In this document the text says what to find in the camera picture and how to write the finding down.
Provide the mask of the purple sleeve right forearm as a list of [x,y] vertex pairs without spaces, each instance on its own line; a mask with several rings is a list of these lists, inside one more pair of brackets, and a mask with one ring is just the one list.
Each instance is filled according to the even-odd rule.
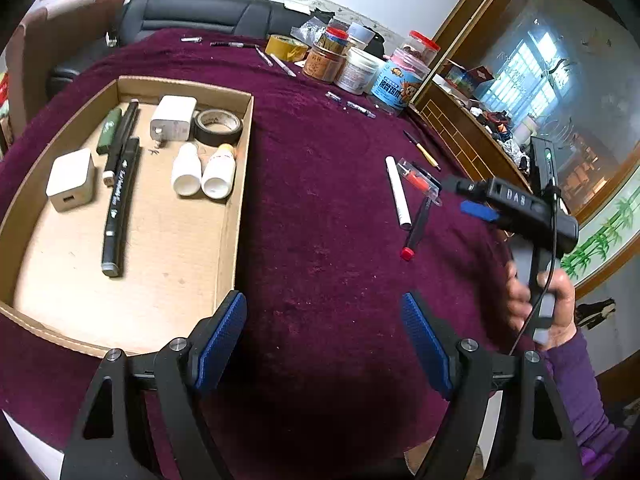
[[612,424],[605,414],[581,332],[542,354],[570,420],[584,475],[596,478],[612,462],[629,431]]

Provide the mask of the person's right hand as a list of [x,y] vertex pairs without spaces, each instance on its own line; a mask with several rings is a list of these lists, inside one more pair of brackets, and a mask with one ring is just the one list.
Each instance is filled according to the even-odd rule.
[[506,265],[506,322],[516,338],[509,354],[527,336],[541,350],[569,342],[577,333],[575,289],[557,269],[551,252],[537,248],[523,235],[509,238],[511,260]]

